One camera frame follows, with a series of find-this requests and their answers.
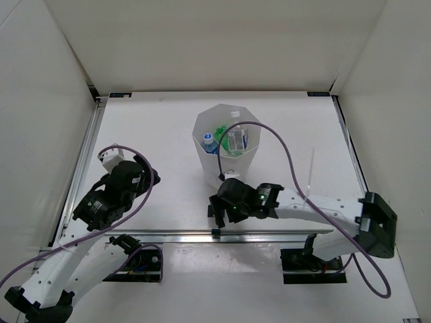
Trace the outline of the clear bottle blue label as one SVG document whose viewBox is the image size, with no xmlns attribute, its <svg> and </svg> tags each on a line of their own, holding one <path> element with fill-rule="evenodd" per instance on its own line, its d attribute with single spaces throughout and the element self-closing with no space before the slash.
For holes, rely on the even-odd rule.
<svg viewBox="0 0 431 323">
<path fill-rule="evenodd" d="M 207 154 L 215 155 L 217 153 L 218 142 L 214 139 L 211 133 L 204 134 L 202 148 Z"/>
</svg>

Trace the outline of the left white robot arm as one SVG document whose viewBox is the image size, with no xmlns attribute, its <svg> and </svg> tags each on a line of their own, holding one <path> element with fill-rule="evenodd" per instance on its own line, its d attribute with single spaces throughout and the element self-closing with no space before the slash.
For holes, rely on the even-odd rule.
<svg viewBox="0 0 431 323">
<path fill-rule="evenodd" d="M 124 214 L 134 215 L 134 200 L 147 198 L 160 182 L 157 171 L 140 154 L 125 160 L 121 154 L 102 155 L 107 173 L 91 187 L 73 211 L 62 238 L 41 258 L 43 263 L 22 285 L 10 287 L 6 301 L 23 313 L 28 322 L 66 322 L 76 303 L 92 288 L 122 269 L 141 262 L 139 240 L 123 234 L 111 237 L 107 247 L 91 263 L 82 261 L 100 238 L 124 223 Z"/>
</svg>

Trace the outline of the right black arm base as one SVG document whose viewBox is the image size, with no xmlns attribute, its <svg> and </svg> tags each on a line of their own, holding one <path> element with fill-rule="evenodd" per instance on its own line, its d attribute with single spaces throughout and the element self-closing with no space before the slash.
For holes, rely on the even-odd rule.
<svg viewBox="0 0 431 323">
<path fill-rule="evenodd" d="M 281 249 L 281 267 L 284 285 L 320 285 L 347 283 L 340 257 L 321 260 L 303 255 L 301 249 Z"/>
</svg>

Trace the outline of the clear bottle white orange label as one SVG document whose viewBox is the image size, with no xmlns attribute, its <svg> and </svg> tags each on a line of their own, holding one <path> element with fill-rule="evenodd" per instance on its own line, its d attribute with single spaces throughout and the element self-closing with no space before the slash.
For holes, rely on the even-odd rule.
<svg viewBox="0 0 431 323">
<path fill-rule="evenodd" d="M 236 157 L 242 155 L 248 145 L 248 128 L 245 124 L 236 125 L 233 124 L 240 122 L 240 111 L 234 110 L 230 113 L 230 120 L 227 127 L 230 130 L 227 131 L 226 138 L 228 140 L 228 154 Z"/>
</svg>

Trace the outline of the green plastic bottle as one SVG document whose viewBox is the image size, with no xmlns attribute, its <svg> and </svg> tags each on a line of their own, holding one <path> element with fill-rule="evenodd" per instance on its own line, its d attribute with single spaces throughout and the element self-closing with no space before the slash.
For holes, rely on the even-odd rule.
<svg viewBox="0 0 431 323">
<path fill-rule="evenodd" d="M 227 129 L 226 125 L 222 125 L 222 126 L 218 127 L 214 131 L 213 137 L 218 143 L 221 143 L 223 149 L 227 153 L 227 152 L 229 152 L 228 135 L 223 136 L 223 134 L 226 132 L 226 129 Z"/>
</svg>

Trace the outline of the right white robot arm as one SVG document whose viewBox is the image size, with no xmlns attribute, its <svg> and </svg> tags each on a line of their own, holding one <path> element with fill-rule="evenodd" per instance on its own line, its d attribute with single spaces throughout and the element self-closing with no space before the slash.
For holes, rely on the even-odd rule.
<svg viewBox="0 0 431 323">
<path fill-rule="evenodd" d="M 397 215 L 375 192 L 357 200 L 321 196 L 302 198 L 279 184 L 262 183 L 253 188 L 229 178 L 209 198 L 208 217 L 219 228 L 250 217 L 257 219 L 301 219 L 331 225 L 328 234 L 311 234 L 302 251 L 303 263 L 312 269 L 338 256 L 365 252 L 376 258 L 395 254 Z"/>
</svg>

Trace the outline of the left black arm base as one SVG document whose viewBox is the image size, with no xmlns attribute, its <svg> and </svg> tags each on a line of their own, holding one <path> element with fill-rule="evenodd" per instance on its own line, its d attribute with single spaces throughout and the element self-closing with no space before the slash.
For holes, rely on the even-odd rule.
<svg viewBox="0 0 431 323">
<path fill-rule="evenodd" d="M 115 274 L 104 282 L 117 283 L 161 283 L 163 279 L 164 255 L 156 244 L 144 244 L 141 249 Z"/>
</svg>

